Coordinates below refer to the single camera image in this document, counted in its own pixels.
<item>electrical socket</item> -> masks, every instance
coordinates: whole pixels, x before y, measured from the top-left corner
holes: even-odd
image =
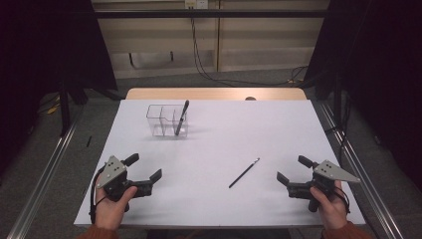
[[[185,9],[196,9],[196,0],[185,0]]]
[[[196,9],[208,9],[208,0],[197,0]]]

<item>black horizontal bar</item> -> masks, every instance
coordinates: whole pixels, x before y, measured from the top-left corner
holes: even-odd
[[[326,18],[350,12],[327,10],[98,10],[98,18]]]

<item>table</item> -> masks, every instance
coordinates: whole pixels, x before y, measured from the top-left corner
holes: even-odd
[[[158,168],[163,169],[163,177],[154,185],[152,196],[130,202],[131,209],[124,216],[122,226],[281,228],[320,225],[318,214],[308,212],[308,201],[289,198],[287,189],[276,180],[277,170],[292,181],[311,179],[312,172],[297,162],[302,153],[315,161],[335,162],[314,108],[311,102],[304,101],[303,92],[297,89],[257,89],[256,94],[252,89],[131,90],[127,95],[131,99],[176,100],[120,103],[98,168],[111,154],[125,159],[138,152],[140,161],[128,169],[129,179],[146,179]],[[201,96],[212,100],[195,100]],[[297,100],[215,101],[244,97]],[[189,135],[185,138],[151,136],[145,124],[147,107],[183,104],[186,98],[194,99],[188,111],[192,128]],[[220,121],[210,119],[209,113],[217,114]],[[261,157],[257,165],[229,188],[257,157]],[[344,184],[343,188],[350,198],[352,213],[348,218],[356,224],[364,224],[348,185]],[[75,221],[77,225],[90,224],[86,215],[87,197]]]

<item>sleeve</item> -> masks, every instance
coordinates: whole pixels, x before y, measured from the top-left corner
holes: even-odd
[[[117,232],[98,228],[96,225],[92,225],[88,231],[77,239],[118,239]]]
[[[357,228],[353,223],[347,224],[340,229],[322,230],[323,239],[370,239],[371,236]]]

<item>pen holder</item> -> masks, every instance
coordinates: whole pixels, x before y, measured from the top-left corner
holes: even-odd
[[[187,113],[183,116],[182,112],[183,105],[150,105],[146,118],[152,135],[187,136]]]

